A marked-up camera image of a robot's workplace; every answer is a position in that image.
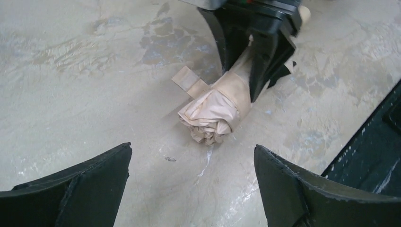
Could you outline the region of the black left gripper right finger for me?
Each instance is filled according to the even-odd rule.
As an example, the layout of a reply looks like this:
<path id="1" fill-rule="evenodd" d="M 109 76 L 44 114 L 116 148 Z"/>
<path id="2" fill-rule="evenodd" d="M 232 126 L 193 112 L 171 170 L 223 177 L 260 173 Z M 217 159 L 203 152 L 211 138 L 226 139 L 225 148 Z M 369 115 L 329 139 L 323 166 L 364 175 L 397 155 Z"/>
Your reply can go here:
<path id="1" fill-rule="evenodd" d="M 264 146 L 254 167 L 270 227 L 398 227 L 399 197 L 366 192 L 297 166 Z"/>

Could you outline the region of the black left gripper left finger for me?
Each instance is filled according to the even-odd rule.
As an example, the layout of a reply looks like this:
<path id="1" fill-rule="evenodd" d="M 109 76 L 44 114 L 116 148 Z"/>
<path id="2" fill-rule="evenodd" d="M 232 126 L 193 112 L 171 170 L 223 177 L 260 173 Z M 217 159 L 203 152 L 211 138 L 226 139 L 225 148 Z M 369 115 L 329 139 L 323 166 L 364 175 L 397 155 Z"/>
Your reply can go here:
<path id="1" fill-rule="evenodd" d="M 112 227 L 129 177 L 130 143 L 0 194 L 3 227 Z"/>

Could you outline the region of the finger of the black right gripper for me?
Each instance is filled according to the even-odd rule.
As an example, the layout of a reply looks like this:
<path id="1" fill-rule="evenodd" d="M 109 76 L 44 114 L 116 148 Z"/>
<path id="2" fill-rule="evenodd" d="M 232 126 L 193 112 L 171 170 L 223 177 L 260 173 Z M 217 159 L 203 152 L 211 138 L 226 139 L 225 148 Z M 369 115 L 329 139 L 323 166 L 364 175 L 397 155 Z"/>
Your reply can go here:
<path id="1" fill-rule="evenodd" d="M 207 22 L 221 61 L 222 73 L 230 70 L 249 44 L 249 18 L 244 14 L 219 8 L 206 10 L 197 8 Z"/>
<path id="2" fill-rule="evenodd" d="M 295 45 L 289 35 L 278 31 L 273 34 L 254 33 L 251 44 L 253 53 L 249 77 L 250 99 L 254 103 L 265 85 L 274 86 L 287 75 L 285 63 L 294 54 Z"/>

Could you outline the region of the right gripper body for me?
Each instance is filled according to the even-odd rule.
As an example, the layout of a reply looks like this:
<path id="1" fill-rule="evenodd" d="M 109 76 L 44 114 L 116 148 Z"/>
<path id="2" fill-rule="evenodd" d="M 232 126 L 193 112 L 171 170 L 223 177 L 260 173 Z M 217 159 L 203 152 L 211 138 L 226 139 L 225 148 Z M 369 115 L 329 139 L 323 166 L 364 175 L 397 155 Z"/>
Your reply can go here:
<path id="1" fill-rule="evenodd" d="M 209 11 L 227 9 L 250 16 L 283 17 L 289 20 L 292 36 L 297 36 L 303 25 L 301 16 L 303 6 L 300 0 L 183 0 L 183 2 Z"/>

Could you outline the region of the beige folding umbrella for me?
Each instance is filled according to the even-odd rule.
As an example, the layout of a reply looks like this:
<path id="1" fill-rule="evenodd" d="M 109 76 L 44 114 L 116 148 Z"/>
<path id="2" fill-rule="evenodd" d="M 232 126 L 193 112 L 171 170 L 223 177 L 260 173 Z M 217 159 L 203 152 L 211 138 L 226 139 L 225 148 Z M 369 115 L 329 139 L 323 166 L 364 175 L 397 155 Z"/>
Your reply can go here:
<path id="1" fill-rule="evenodd" d="M 310 19 L 310 10 L 303 4 L 301 16 L 303 25 Z M 247 29 L 249 44 L 230 70 L 213 84 L 207 84 L 188 67 L 183 67 L 172 80 L 192 101 L 179 112 L 180 121 L 190 129 L 192 138 L 208 145 L 221 143 L 248 115 L 253 103 L 250 99 L 249 77 L 253 53 L 251 44 L 254 33 L 273 34 L 278 31 L 290 36 L 291 25 L 283 17 L 246 15 L 250 22 Z M 284 72 L 291 74 L 296 62 L 290 57 L 285 63 Z"/>

